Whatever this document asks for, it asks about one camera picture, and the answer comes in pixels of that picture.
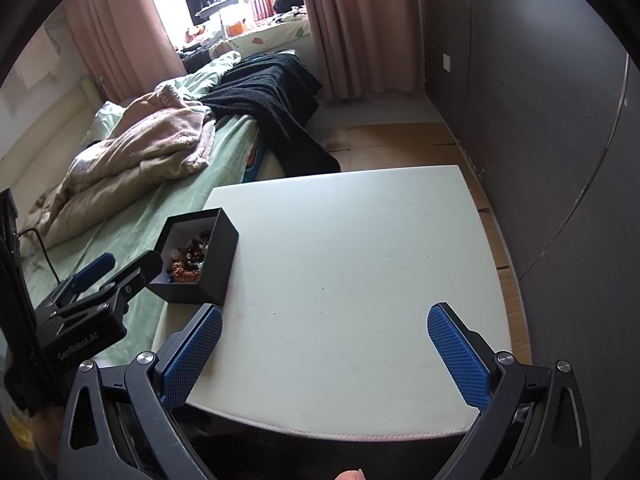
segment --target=pink curtain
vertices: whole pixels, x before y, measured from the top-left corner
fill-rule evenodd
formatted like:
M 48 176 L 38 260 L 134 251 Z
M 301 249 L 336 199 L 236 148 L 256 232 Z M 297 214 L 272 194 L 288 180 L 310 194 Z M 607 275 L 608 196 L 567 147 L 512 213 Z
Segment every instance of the pink curtain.
M 420 0 L 305 0 L 327 98 L 420 91 Z
M 184 75 L 153 0 L 65 0 L 74 42 L 112 101 L 153 91 Z

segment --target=metal screw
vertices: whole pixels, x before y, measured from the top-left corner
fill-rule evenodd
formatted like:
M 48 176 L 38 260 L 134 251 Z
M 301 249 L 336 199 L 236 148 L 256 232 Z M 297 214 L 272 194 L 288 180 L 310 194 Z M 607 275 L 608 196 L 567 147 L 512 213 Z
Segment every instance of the metal screw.
M 87 359 L 86 361 L 82 361 L 78 368 L 80 368 L 80 371 L 84 374 L 84 373 L 87 373 L 89 370 L 91 370 L 91 368 L 93 367 L 94 367 L 94 362 L 91 361 L 91 359 Z
M 509 352 L 499 352 L 498 361 L 503 365 L 512 365 L 515 359 Z
M 558 361 L 558 370 L 567 373 L 571 371 L 571 365 L 567 361 Z
M 142 352 L 141 354 L 138 354 L 138 357 L 136 357 L 136 361 L 141 365 L 148 365 L 153 360 L 153 352 Z

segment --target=open black box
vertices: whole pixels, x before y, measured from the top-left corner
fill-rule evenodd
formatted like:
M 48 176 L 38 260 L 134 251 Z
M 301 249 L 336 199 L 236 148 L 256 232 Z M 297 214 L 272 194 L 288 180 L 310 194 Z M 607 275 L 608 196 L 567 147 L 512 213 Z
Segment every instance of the open black box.
M 198 281 L 170 282 L 167 269 L 172 264 L 172 251 L 185 247 L 207 230 L 211 230 L 211 238 Z M 159 276 L 147 284 L 147 288 L 169 303 L 213 303 L 222 306 L 237 244 L 238 231 L 222 208 L 169 216 L 154 248 L 162 256 L 164 268 Z

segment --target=comforter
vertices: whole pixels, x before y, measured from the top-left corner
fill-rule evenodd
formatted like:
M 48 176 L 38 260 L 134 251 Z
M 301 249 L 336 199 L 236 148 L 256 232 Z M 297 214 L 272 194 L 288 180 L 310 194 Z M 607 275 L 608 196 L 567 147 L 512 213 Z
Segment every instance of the comforter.
M 134 101 L 111 135 L 79 153 L 63 181 L 34 204 L 23 228 L 36 228 L 46 248 L 123 210 L 165 180 L 209 165 L 215 123 L 208 108 L 181 101 L 163 86 Z

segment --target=blue object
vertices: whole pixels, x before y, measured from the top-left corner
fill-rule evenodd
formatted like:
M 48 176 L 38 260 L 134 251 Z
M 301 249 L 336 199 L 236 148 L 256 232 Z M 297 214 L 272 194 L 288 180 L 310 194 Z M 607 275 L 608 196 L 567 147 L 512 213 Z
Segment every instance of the blue object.
M 116 258 L 113 254 L 103 253 L 76 274 L 71 282 L 71 291 L 81 294 L 111 272 L 115 266 Z
M 249 160 L 244 168 L 244 177 L 242 183 L 254 182 L 258 177 L 258 171 L 260 171 L 260 165 L 264 160 L 264 156 L 267 154 L 267 142 L 264 140 L 264 136 L 258 133 L 257 139 L 255 139 L 254 146 L 249 154 Z
M 427 330 L 465 402 L 484 411 L 491 400 L 489 371 L 437 304 L 431 307 L 427 316 Z
M 193 330 L 162 375 L 160 402 L 170 412 L 182 406 L 222 334 L 222 312 L 213 307 Z

